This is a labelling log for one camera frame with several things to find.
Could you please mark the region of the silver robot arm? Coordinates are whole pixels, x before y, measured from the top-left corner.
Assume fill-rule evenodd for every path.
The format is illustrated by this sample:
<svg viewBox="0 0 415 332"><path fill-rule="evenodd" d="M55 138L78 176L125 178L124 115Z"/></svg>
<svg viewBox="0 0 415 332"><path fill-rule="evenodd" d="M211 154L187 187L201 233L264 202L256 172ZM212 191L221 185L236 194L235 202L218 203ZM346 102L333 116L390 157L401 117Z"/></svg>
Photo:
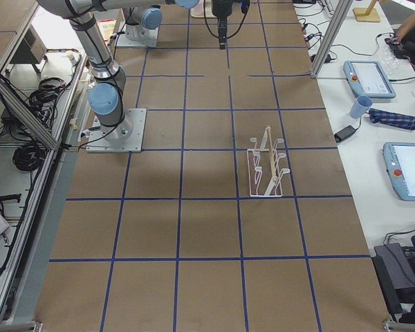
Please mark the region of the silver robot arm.
<svg viewBox="0 0 415 332"><path fill-rule="evenodd" d="M207 28L179 1L163 1L165 14L156 48L109 46L97 15L114 11L123 25L125 8L148 13L150 1L40 1L46 12L67 21L89 60L86 91L92 132L85 150L139 151L152 147L163 130L171 147L215 147L232 138L233 75L230 51L219 49Z"/></svg>
<svg viewBox="0 0 415 332"><path fill-rule="evenodd" d="M163 20L160 8L151 6L123 8L122 12L125 18L127 35L138 35L143 31L155 30Z"/></svg>

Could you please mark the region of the person's hand at desk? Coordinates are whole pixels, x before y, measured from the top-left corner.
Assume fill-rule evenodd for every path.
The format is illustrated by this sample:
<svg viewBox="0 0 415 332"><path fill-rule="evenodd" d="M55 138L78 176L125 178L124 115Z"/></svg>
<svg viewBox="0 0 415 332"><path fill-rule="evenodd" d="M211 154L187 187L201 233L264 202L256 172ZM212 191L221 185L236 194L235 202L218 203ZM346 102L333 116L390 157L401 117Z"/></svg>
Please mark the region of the person's hand at desk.
<svg viewBox="0 0 415 332"><path fill-rule="evenodd" d="M395 42L398 44L402 43L402 40L405 39L406 35L409 33L409 30L407 28L400 27L395 33Z"/></svg>

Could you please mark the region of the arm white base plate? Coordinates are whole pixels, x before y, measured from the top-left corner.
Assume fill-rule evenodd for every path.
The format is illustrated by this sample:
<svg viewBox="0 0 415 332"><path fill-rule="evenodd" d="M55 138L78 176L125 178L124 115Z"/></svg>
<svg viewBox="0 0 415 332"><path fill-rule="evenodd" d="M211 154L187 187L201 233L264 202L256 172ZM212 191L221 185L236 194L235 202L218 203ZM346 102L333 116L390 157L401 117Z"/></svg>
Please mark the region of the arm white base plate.
<svg viewBox="0 0 415 332"><path fill-rule="evenodd" d="M150 30L141 25L126 25L118 36L117 47L120 48L155 48L159 28Z"/></svg>
<svg viewBox="0 0 415 332"><path fill-rule="evenodd" d="M139 153L142 149L146 109L125 109L124 120L114 131L102 127L92 131L85 148L89 153Z"/></svg>

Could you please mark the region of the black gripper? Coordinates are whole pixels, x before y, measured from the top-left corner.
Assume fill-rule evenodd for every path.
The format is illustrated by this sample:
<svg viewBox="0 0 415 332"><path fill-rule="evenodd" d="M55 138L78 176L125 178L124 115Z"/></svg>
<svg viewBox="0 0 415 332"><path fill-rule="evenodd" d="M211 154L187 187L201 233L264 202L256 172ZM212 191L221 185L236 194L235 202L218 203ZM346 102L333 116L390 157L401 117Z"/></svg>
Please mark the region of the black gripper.
<svg viewBox="0 0 415 332"><path fill-rule="evenodd" d="M232 14L233 0L212 0L212 14L217 19L219 48L224 50L227 44L228 20Z"/></svg>

